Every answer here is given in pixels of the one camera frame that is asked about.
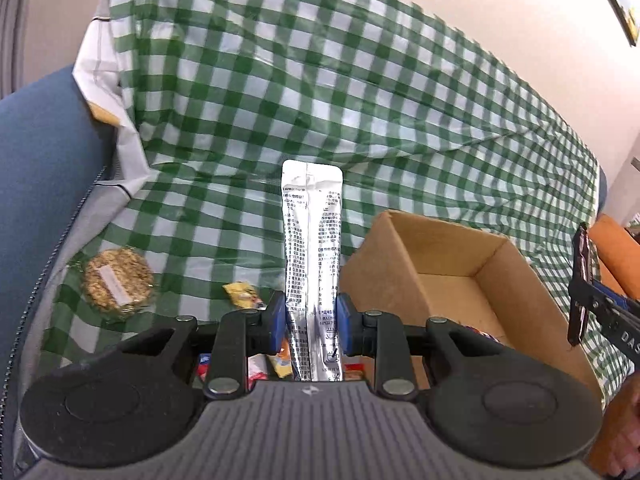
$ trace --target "silver screw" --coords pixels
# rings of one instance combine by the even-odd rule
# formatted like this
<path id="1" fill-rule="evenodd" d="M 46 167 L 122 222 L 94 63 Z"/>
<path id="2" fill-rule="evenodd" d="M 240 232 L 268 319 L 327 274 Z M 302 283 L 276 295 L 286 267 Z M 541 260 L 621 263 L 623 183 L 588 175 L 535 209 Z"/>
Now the silver screw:
<path id="1" fill-rule="evenodd" d="M 409 395 L 414 388 L 413 383 L 406 379 L 389 379 L 382 385 L 382 389 L 393 396 Z"/>
<path id="2" fill-rule="evenodd" d="M 232 394 L 238 390 L 240 383 L 231 377 L 218 377 L 209 381 L 207 388 L 212 394 Z"/>

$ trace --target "white label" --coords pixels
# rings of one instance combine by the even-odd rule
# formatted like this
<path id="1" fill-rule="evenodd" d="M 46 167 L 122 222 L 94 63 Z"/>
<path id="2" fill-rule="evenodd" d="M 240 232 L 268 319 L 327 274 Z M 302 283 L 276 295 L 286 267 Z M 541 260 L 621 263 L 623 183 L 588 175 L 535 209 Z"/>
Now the white label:
<path id="1" fill-rule="evenodd" d="M 116 277 L 116 273 L 111 269 L 111 266 L 105 265 L 100 267 L 98 269 L 98 273 L 118 306 L 131 304 L 133 301 L 131 296 L 127 294 L 126 290 L 124 290 L 124 287 Z"/>
<path id="2" fill-rule="evenodd" d="M 339 168 L 284 163 L 287 321 L 293 365 L 302 380 L 342 380 L 335 321 L 341 209 Z"/>

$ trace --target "gray curtain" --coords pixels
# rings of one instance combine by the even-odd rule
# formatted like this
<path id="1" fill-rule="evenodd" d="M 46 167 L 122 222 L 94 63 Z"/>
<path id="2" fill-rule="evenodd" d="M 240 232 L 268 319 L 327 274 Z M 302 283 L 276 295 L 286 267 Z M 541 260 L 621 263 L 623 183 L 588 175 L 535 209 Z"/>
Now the gray curtain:
<path id="1" fill-rule="evenodd" d="M 22 43 L 28 0 L 0 0 L 0 99 L 22 85 Z"/>

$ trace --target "green checkered tablecloth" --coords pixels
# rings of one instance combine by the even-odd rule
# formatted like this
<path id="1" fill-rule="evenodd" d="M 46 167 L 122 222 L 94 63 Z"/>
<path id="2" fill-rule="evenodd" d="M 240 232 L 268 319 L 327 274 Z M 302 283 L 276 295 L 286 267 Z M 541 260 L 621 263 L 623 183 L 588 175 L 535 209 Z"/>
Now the green checkered tablecloth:
<path id="1" fill-rule="evenodd" d="M 344 173 L 342 254 L 394 208 L 511 237 L 566 313 L 571 238 L 593 218 L 598 165 L 492 54 L 399 0 L 110 0 L 124 104 L 151 176 L 82 253 L 141 250 L 159 297 L 106 323 L 70 268 L 44 367 L 148 328 L 218 319 L 223 283 L 282 286 L 288 158 Z M 607 397 L 629 370 L 584 344 Z"/>

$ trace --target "white logo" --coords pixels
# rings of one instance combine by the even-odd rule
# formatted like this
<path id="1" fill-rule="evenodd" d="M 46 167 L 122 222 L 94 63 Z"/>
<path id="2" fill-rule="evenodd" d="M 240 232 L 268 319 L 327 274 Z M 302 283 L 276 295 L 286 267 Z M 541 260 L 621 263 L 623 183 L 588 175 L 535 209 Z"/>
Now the white logo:
<path id="1" fill-rule="evenodd" d="M 306 388 L 302 388 L 302 393 L 307 394 L 309 397 L 311 397 L 312 395 L 315 395 L 319 391 L 320 391 L 320 388 L 313 385 L 307 386 Z"/>

